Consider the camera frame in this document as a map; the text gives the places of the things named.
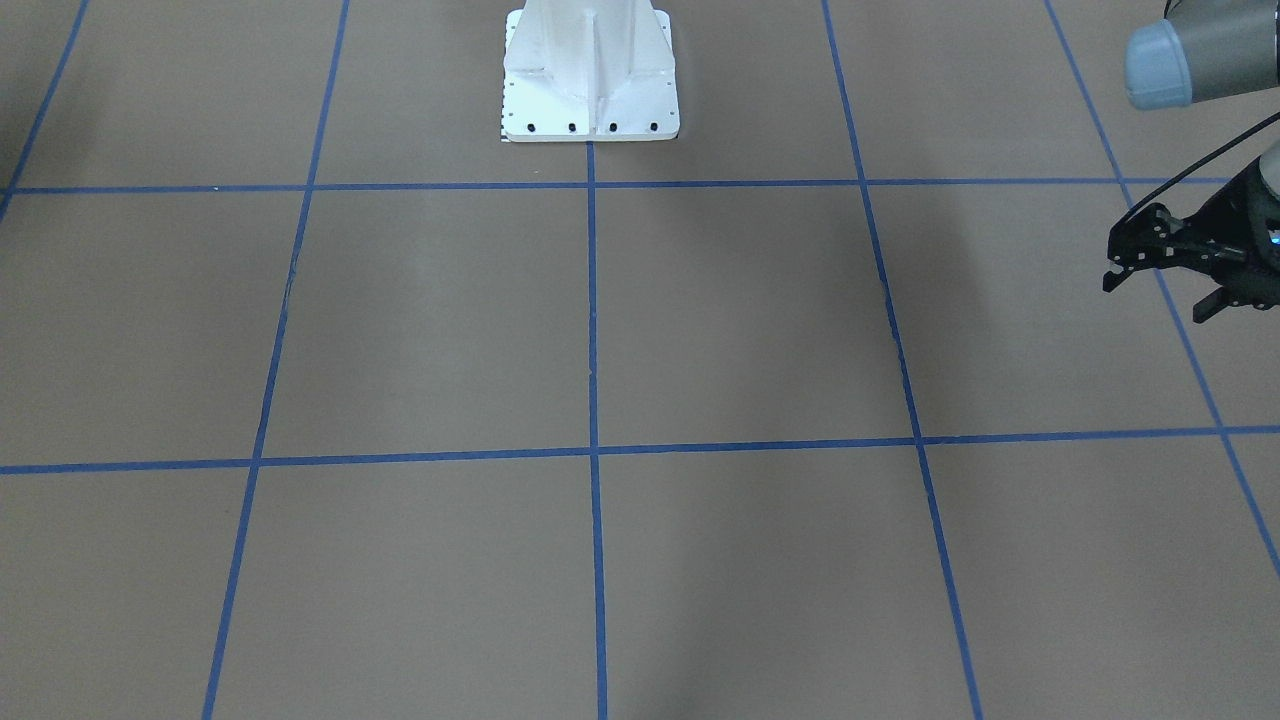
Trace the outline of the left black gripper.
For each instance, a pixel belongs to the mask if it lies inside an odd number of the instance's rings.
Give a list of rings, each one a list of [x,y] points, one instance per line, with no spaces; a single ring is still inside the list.
[[[1108,234],[1102,291],[1114,292],[1138,272],[1187,268],[1219,286],[1193,305],[1196,324],[1230,307],[1276,307],[1277,177],[1277,156],[1261,155],[1185,220],[1161,202],[1123,218]]]

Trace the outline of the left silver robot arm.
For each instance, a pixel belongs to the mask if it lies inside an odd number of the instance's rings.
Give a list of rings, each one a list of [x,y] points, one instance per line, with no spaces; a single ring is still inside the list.
[[[1277,86],[1275,1],[1170,1],[1161,20],[1128,41],[1125,87],[1139,110],[1187,108]],[[1138,272],[1181,268],[1213,292],[1192,309],[1197,324],[1230,307],[1266,311],[1279,302],[1279,158],[1270,147],[1198,211],[1179,218],[1147,193],[1108,232],[1115,291]]]

